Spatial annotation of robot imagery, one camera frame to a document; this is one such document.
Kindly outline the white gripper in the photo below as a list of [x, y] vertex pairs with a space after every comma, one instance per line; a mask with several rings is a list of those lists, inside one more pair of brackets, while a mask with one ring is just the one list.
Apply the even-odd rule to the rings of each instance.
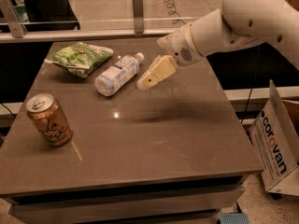
[[155, 86], [158, 80], [172, 76], [177, 71], [178, 65], [190, 66], [202, 60], [203, 56], [193, 43], [191, 27], [190, 23], [185, 24], [173, 33], [157, 40], [159, 47], [168, 55], [158, 55], [153, 60], [137, 81], [137, 87], [140, 90], [147, 90]]

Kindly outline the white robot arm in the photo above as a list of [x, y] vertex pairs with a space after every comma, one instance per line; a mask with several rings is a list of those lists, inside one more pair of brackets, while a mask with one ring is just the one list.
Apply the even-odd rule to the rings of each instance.
[[157, 40], [166, 54], [156, 57], [137, 81], [147, 90], [216, 52], [267, 43], [299, 69], [299, 12], [286, 0], [222, 0], [220, 9]]

